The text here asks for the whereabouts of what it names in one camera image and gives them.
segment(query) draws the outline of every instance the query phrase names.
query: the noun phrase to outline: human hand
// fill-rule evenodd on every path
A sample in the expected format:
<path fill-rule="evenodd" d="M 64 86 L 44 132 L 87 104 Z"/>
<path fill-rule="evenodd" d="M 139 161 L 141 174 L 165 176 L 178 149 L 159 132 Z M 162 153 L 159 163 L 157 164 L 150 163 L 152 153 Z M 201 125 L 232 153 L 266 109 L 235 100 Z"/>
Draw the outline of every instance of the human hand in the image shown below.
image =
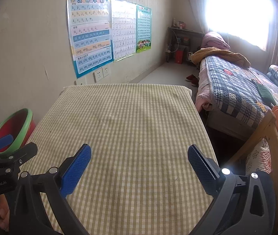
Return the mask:
<path fill-rule="evenodd" d="M 4 194 L 0 195 L 0 228 L 9 231 L 9 205 Z"/>

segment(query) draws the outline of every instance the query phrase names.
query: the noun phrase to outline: electrical outlet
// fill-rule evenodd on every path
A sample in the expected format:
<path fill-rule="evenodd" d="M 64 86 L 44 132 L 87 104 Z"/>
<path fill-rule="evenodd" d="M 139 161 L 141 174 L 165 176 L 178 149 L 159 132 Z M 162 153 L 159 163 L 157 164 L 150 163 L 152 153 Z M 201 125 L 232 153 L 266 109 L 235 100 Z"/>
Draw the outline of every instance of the electrical outlet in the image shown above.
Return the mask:
<path fill-rule="evenodd" d="M 110 74 L 110 68 L 109 68 L 109 65 L 105 65 L 105 66 L 102 66 L 102 70 L 103 70 L 103 76 L 107 76 Z"/>
<path fill-rule="evenodd" d="M 95 78 L 95 82 L 98 82 L 99 80 L 103 79 L 103 71 L 102 68 L 96 70 L 93 73 L 93 77 Z"/>
<path fill-rule="evenodd" d="M 86 77 L 81 77 L 79 79 L 76 79 L 74 83 L 76 86 L 87 85 Z"/>

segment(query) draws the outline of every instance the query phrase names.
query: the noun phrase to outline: checkered tablecloth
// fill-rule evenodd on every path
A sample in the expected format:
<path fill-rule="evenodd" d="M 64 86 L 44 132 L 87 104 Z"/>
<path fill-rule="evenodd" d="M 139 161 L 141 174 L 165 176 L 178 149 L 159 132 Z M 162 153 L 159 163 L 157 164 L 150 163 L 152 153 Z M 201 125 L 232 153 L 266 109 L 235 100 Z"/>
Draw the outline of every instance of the checkered tablecloth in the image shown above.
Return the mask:
<path fill-rule="evenodd" d="M 73 194 L 73 211 L 92 234 L 189 234 L 212 198 L 187 159 L 197 144 L 216 160 L 191 100 L 169 85 L 83 85 L 64 89 L 29 142 L 38 154 L 21 170 L 46 172 L 83 143 L 92 158 Z M 44 194 L 52 226 L 60 231 Z"/>

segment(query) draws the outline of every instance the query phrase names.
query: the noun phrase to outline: chinese character chart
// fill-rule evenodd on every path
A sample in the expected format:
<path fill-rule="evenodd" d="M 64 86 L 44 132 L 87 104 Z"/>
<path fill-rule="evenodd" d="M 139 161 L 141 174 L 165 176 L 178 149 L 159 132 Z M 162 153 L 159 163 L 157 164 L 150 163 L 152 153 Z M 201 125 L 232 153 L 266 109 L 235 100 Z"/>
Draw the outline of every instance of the chinese character chart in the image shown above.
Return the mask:
<path fill-rule="evenodd" d="M 152 10 L 137 5 L 136 52 L 151 49 Z"/>
<path fill-rule="evenodd" d="M 111 0 L 67 0 L 68 31 L 76 77 L 113 61 Z"/>
<path fill-rule="evenodd" d="M 137 4 L 111 0 L 114 61 L 136 53 Z"/>

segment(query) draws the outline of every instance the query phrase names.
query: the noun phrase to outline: pink blanket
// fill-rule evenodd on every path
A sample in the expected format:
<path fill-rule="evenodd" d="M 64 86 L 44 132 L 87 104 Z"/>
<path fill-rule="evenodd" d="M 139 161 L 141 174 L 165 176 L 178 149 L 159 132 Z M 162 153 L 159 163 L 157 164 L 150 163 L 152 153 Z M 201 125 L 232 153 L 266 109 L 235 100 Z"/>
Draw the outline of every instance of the pink blanket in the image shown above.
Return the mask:
<path fill-rule="evenodd" d="M 196 110 L 200 112 L 202 109 L 211 111 L 213 109 L 211 100 L 210 82 L 207 76 L 206 62 L 202 60 L 199 72 L 199 88 L 196 95 Z"/>
<path fill-rule="evenodd" d="M 230 46 L 224 41 L 222 36 L 216 32 L 208 32 L 204 35 L 201 48 L 212 48 L 230 50 Z"/>

